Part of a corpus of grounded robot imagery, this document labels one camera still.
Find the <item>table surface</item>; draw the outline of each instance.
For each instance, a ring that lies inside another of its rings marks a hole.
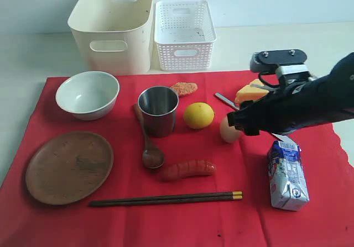
[[[256,51],[295,48],[307,53],[306,65],[314,75],[327,75],[335,63],[353,51],[353,28],[354,22],[217,28],[209,71],[248,70]],[[46,78],[72,76],[87,68],[71,33],[0,35],[0,62],[2,183]],[[159,69],[154,51],[147,74],[167,73]],[[354,121],[335,123],[334,129],[354,165]]]

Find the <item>white plastic bin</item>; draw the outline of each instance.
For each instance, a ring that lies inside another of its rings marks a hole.
[[[205,0],[156,4],[155,42],[161,69],[206,70],[216,34]]]
[[[113,75],[150,69],[153,0],[79,0],[67,21],[91,70]]]

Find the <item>metal cup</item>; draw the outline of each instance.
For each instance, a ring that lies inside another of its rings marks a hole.
[[[178,102],[177,93],[165,86],[151,87],[140,94],[138,106],[149,135],[161,138],[172,133]]]

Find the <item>brown plate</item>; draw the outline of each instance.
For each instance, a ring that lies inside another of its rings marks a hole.
[[[102,136],[65,133],[34,154],[26,171],[27,189],[43,203],[69,204],[98,189],[112,165],[112,148]]]

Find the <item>ceramic bowl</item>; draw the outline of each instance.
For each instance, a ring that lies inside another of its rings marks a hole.
[[[114,106],[119,82],[111,74],[89,71],[64,81],[56,91],[58,106],[81,120],[96,120]]]

